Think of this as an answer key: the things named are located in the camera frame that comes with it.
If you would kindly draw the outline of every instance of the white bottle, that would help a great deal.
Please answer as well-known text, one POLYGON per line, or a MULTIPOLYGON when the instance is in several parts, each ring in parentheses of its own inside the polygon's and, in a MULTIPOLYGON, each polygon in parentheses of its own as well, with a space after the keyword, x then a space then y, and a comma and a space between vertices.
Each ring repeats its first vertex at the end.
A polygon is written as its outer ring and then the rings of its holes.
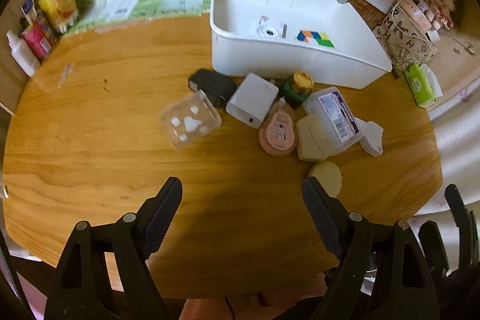
POLYGON ((40 62, 28 47, 24 39, 19 38, 14 32, 8 31, 8 44, 11 48, 11 55, 25 73, 32 77, 40 67, 40 62))

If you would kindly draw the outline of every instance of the pink device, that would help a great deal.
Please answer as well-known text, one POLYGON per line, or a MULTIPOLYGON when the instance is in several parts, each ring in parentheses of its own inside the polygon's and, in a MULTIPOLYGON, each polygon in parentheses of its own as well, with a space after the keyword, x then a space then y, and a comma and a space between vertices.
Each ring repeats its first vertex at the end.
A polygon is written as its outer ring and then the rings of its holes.
POLYGON ((431 29, 431 23, 413 0, 397 0, 397 2, 399 2, 403 11, 405 11, 412 21, 418 25, 423 33, 426 33, 431 29))

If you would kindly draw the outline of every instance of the clear plastic container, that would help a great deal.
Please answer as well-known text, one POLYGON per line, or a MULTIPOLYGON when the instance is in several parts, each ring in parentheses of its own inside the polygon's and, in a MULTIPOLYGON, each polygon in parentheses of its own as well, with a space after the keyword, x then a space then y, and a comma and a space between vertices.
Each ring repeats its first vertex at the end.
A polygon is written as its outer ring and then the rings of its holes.
POLYGON ((318 117, 334 149, 331 156, 345 151, 362 138, 354 115, 336 87, 312 93, 303 108, 307 114, 318 117))
POLYGON ((177 151, 222 125, 217 109, 202 90, 164 109, 160 122, 177 151))

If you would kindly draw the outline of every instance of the white power adapter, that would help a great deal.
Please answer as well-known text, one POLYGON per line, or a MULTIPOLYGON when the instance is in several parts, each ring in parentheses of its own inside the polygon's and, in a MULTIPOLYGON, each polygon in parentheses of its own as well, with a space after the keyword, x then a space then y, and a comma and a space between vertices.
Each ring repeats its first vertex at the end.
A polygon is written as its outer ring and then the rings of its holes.
POLYGON ((255 74, 248 74, 230 98, 226 112, 248 126, 262 126, 278 95, 278 87, 255 74))

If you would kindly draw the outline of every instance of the doll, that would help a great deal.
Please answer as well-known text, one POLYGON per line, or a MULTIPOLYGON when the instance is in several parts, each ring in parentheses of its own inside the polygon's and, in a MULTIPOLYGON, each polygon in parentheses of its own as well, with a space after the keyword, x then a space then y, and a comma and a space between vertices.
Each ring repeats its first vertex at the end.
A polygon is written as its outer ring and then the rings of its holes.
POLYGON ((418 7, 436 31, 442 26, 450 29, 462 19, 463 0, 420 0, 418 7))

